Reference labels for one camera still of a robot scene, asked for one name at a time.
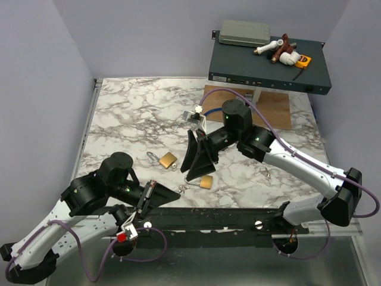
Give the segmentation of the white pipe elbow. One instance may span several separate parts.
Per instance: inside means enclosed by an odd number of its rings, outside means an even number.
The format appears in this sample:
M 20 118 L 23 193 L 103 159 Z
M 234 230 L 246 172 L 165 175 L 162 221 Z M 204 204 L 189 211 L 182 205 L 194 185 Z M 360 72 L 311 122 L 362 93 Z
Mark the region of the white pipe elbow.
M 279 61 L 287 66 L 294 66 L 301 58 L 301 55 L 296 51 L 291 53 L 283 52 L 279 57 Z

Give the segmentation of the brass padlock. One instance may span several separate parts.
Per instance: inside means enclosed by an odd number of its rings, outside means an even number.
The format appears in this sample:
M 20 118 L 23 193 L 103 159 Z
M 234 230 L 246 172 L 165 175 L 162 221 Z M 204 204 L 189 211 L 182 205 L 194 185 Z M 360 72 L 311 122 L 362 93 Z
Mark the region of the brass padlock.
M 150 151 L 147 151 L 146 155 L 148 156 L 150 160 L 157 161 L 165 169 L 168 169 L 177 161 L 177 157 L 173 155 L 171 152 L 167 152 L 161 158 L 159 158 L 156 154 Z
M 213 184 L 213 177 L 210 175 L 201 176 L 200 179 L 189 181 L 185 178 L 185 182 L 189 185 L 198 186 L 204 189 L 211 189 Z

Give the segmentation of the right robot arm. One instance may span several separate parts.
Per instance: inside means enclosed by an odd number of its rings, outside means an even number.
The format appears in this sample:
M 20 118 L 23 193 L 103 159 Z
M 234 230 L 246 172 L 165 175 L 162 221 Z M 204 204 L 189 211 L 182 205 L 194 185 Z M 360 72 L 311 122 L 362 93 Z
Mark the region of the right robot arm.
M 274 133 L 252 123 L 249 107 L 237 99 L 222 105 L 223 127 L 206 134 L 188 131 L 188 148 L 181 172 L 192 181 L 215 172 L 218 153 L 231 145 L 248 158 L 278 167 L 316 189 L 313 198 L 281 205 L 274 227 L 288 233 L 304 222 L 325 219 L 337 226 L 348 226 L 361 198 L 362 174 L 355 168 L 338 169 L 302 153 Z

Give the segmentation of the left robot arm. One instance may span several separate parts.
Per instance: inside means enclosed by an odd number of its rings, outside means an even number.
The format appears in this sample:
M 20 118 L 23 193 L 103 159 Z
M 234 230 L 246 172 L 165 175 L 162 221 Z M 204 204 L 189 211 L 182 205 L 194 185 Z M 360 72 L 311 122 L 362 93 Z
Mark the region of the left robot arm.
M 82 245 L 115 234 L 117 243 L 134 244 L 139 220 L 180 194 L 150 180 L 142 186 L 133 159 L 124 152 L 106 158 L 99 169 L 73 179 L 54 208 L 25 238 L 4 244 L 5 277 L 14 284 L 33 285 L 57 268 L 57 262 Z

